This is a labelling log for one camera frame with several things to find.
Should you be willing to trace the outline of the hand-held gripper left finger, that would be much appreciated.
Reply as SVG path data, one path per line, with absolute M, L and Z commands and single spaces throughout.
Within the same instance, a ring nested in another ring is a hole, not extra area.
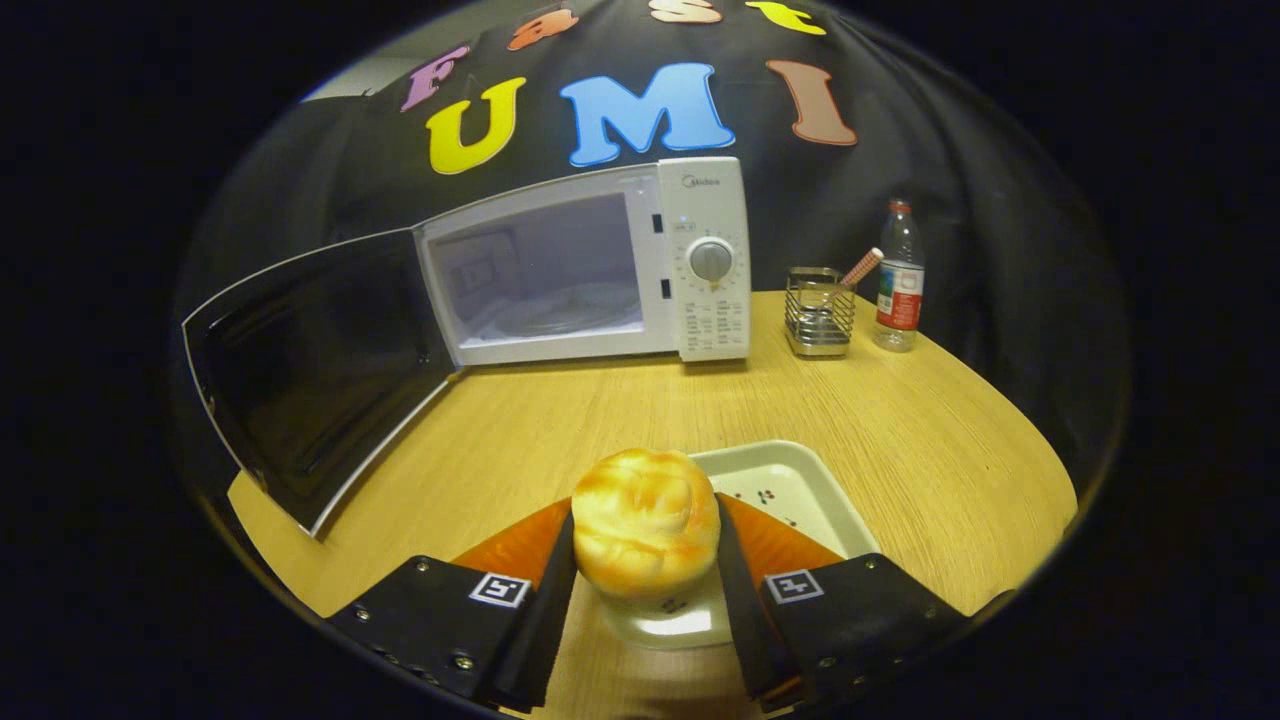
M 490 708 L 547 702 L 577 575 L 556 501 L 452 560 L 412 555 L 326 623 L 417 682 Z

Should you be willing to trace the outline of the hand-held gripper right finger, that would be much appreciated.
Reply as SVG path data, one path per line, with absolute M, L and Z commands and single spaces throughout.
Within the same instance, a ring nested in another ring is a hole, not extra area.
M 844 559 L 727 493 L 717 562 L 748 696 L 814 714 L 901 676 L 968 624 L 882 553 Z

